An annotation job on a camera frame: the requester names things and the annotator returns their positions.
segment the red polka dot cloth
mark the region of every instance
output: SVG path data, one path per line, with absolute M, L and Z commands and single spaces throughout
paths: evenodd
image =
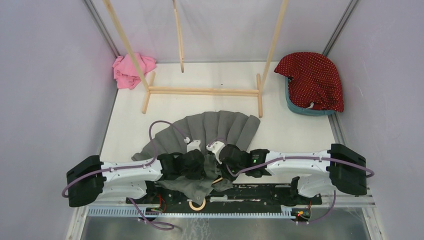
M 343 112 L 342 81 L 330 59 L 315 52 L 295 52 L 281 59 L 274 72 L 291 79 L 288 93 L 294 105 Z

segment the white wall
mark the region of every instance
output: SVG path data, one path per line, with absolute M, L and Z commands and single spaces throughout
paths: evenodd
M 99 153 L 114 57 L 81 0 L 2 0 L 0 31 L 0 239 L 64 239 L 66 172 Z
M 423 239 L 424 1 L 366 0 L 329 57 L 338 67 L 347 143 L 375 170 L 369 184 L 388 239 Z
M 102 0 L 93 0 L 119 52 L 124 45 Z M 264 61 L 282 0 L 176 0 L 186 62 Z M 172 0 L 111 0 L 135 52 L 178 62 Z M 291 0 L 274 60 L 293 52 L 322 53 L 349 0 Z

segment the wooden stick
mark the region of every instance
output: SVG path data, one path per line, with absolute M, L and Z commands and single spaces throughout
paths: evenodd
M 260 89 L 262 93 L 264 90 L 265 80 L 267 80 L 268 71 L 270 70 L 271 60 L 273 59 L 274 50 L 276 49 L 277 40 L 280 35 L 281 25 L 283 24 L 284 14 L 286 13 L 287 4 L 289 0 L 282 0 L 281 7 L 279 9 L 277 24 L 275 25 L 274 36 L 272 37 L 271 47 L 269 48 L 268 57 L 266 58 L 265 69 L 263 70 L 262 78 L 260 80 Z
M 181 72 L 184 73 L 184 45 L 183 45 L 183 32 L 181 31 L 180 15 L 177 11 L 176 0 L 172 0 L 173 12 L 175 15 L 176 33 L 178 36 L 178 51 L 179 51 L 179 64 L 181 65 Z
M 148 85 L 149 85 L 149 86 L 153 86 L 153 82 L 155 81 L 155 76 L 156 76 L 156 72 L 155 72 L 155 71 L 152 71 L 152 72 L 151 72 L 150 81 L 149 81 L 149 83 L 148 83 Z M 143 108 L 141 109 L 141 112 L 142 112 L 143 114 L 146 114 L 146 112 L 147 112 L 147 106 L 149 105 L 150 94 L 151 94 L 151 91 L 150 91 L 150 90 L 148 90 L 148 91 L 146 92 L 145 97 L 144 97 L 144 104 L 143 104 Z
M 256 85 L 257 89 L 259 90 L 261 88 L 261 75 L 258 73 L 256 74 Z M 262 118 L 264 115 L 264 110 L 262 108 L 262 92 L 259 91 L 257 95 L 257 109 L 259 111 L 259 118 Z
M 239 93 L 239 92 L 210 92 L 210 91 L 160 91 L 151 90 L 151 94 L 175 94 L 175 95 L 212 95 L 212 96 L 239 96 L 239 97 L 257 97 L 258 93 Z
M 231 88 L 206 88 L 206 87 L 171 87 L 171 86 L 149 86 L 150 91 L 167 92 L 202 92 L 202 93 L 238 93 L 238 94 L 258 94 L 257 89 L 231 89 Z
M 133 52 L 133 49 L 131 48 L 130 42 L 128 41 L 127 36 L 125 35 L 124 29 L 122 28 L 122 25 L 118 19 L 117 13 L 114 10 L 114 7 L 111 4 L 110 0 L 103 0 L 104 6 L 106 7 L 107 11 L 109 12 L 110 18 L 112 19 L 113 24 L 115 25 L 116 31 L 118 32 L 120 39 L 123 42 L 123 45 L 125 46 L 126 51 L 128 52 L 129 56 L 131 57 L 132 63 L 134 64 L 135 69 L 137 70 L 138 76 L 140 77 L 141 82 L 144 85 L 144 88 L 146 91 L 149 91 L 149 85 L 147 84 L 145 75 L 140 68 L 139 63 L 137 62 L 136 55 Z

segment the pink cloth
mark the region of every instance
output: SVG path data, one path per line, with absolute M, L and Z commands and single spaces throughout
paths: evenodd
M 144 75 L 156 68 L 156 60 L 152 57 L 141 56 L 139 53 L 135 53 L 135 58 Z M 134 89 L 141 82 L 129 54 L 125 57 L 117 57 L 112 67 L 113 78 L 116 79 L 119 89 Z

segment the white tabletop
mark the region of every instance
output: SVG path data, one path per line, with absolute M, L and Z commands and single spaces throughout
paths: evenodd
M 263 117 L 250 145 L 283 153 L 305 153 L 329 149 L 335 142 L 327 116 L 305 116 L 287 108 L 283 76 L 274 73 L 272 62 L 263 90 Z M 154 86 L 256 89 L 256 74 L 262 74 L 264 62 L 158 64 Z M 185 116 L 208 111 L 232 111 L 258 116 L 258 99 L 248 96 L 152 94 L 147 113 L 142 114 L 146 91 L 142 84 L 133 90 L 120 89 L 116 96 L 109 127 L 101 152 L 104 162 L 131 162 L 149 142 L 149 126 L 156 120 L 175 122 Z M 152 134 L 167 128 L 158 123 Z M 289 183 L 294 176 L 247 177 L 236 183 Z

